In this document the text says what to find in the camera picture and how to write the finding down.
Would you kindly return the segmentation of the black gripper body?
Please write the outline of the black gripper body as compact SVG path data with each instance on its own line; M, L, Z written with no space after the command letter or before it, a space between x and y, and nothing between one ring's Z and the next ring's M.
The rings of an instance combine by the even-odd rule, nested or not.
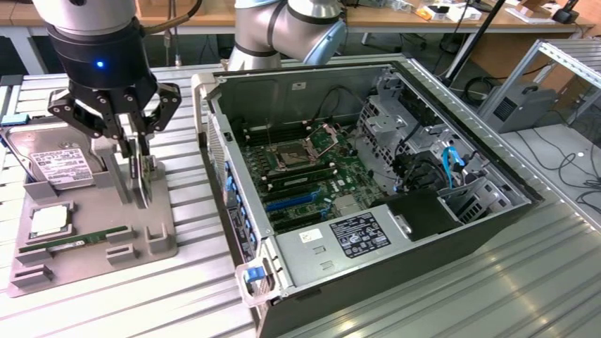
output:
M121 138L118 114L138 113L157 91L148 66L141 26L128 24L105 35L74 35L46 25L74 100L100 113L82 114L90 134Z

